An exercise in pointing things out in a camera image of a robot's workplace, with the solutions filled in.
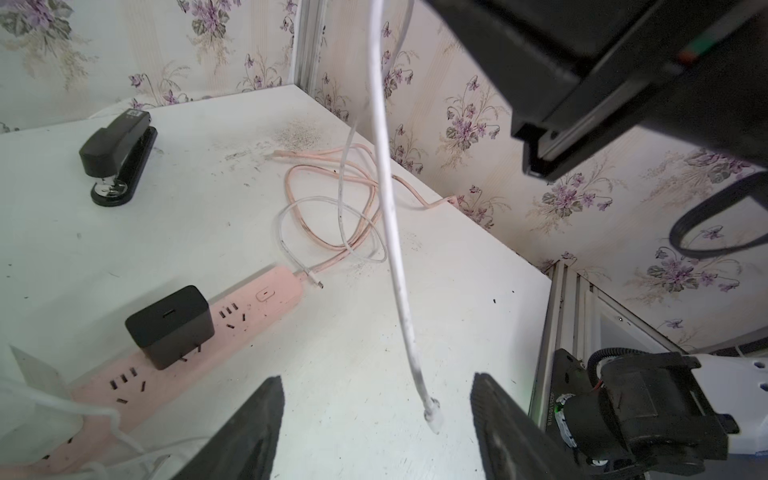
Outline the black power adapter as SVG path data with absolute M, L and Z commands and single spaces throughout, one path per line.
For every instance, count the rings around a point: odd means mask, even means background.
M 194 285 L 130 315 L 125 326 L 157 370 L 180 361 L 215 334 L 208 301 Z

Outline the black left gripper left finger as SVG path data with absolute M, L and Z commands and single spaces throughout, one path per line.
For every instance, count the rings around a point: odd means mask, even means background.
M 174 478 L 268 479 L 277 453 L 284 407 L 281 378 L 267 378 Z

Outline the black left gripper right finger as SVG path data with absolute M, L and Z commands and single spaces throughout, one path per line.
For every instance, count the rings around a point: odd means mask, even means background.
M 474 375 L 470 405 L 487 480 L 585 477 L 491 375 Z

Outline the pink power strip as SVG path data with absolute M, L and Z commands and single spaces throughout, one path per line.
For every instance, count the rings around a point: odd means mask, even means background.
M 136 351 L 69 384 L 72 400 L 118 411 L 120 430 L 131 432 L 233 354 L 253 345 L 258 334 L 299 303 L 303 278 L 282 265 L 269 269 L 211 304 L 213 336 L 187 348 L 170 366 L 160 370 L 145 353 Z M 109 418 L 87 416 L 77 434 L 29 466 L 3 465 L 1 477 L 73 472 L 117 441 Z

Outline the white charger plug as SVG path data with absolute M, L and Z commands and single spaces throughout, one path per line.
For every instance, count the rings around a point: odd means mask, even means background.
M 71 395 L 59 372 L 42 360 L 10 345 L 1 347 L 1 377 L 62 399 Z M 83 427 L 83 418 L 10 393 L 1 392 L 1 464 L 36 463 Z

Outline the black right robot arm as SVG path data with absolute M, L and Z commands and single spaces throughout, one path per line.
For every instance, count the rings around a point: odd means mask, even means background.
M 722 349 L 767 334 L 767 251 L 691 260 L 669 244 L 690 208 L 754 165 L 633 128 L 554 181 L 522 169 L 520 124 L 560 131 L 593 107 L 592 86 L 637 63 L 611 46 L 647 1 L 466 1 L 449 22 L 421 7 L 410 120 L 434 190 L 543 270 L 565 266 L 677 345 Z

